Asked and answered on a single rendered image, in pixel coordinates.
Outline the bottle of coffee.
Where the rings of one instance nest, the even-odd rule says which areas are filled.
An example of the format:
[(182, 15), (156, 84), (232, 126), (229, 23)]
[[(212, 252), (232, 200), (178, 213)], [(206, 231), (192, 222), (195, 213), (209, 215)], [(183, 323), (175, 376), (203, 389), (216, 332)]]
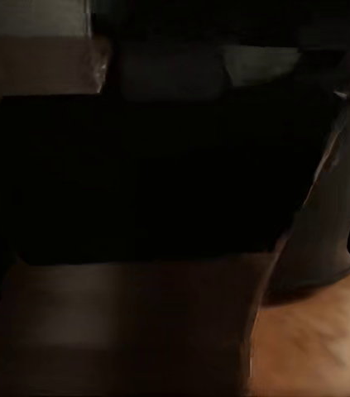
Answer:
[(252, 397), (349, 112), (350, 0), (0, 0), (0, 397)]

